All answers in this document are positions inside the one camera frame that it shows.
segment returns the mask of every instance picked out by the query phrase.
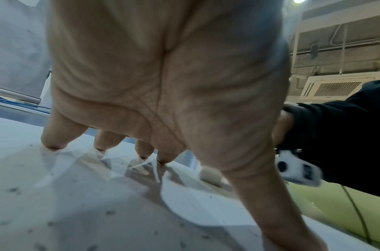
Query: air conditioner vent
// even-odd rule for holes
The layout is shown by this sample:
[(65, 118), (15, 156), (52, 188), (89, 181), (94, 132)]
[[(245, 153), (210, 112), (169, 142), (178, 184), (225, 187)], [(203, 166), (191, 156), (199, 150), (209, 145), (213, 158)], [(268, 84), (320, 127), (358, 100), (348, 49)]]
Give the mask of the air conditioner vent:
[(332, 97), (344, 96), (347, 97), (355, 88), (362, 82), (338, 82), (338, 83), (323, 83), (315, 92), (315, 97)]
[(380, 79), (380, 72), (360, 72), (341, 75), (311, 76), (301, 93), (303, 102), (313, 100), (345, 100), (366, 82)]

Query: wrinkled skin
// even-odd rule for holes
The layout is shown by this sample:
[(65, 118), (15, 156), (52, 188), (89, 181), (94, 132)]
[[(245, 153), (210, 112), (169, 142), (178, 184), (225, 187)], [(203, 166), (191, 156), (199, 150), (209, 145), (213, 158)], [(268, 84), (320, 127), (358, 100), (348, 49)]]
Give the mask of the wrinkled skin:
[(271, 131), (287, 92), (280, 0), (53, 0), (54, 106), (42, 143), (88, 127), (168, 163), (186, 149), (220, 169), (270, 239), (323, 250), (274, 167)]

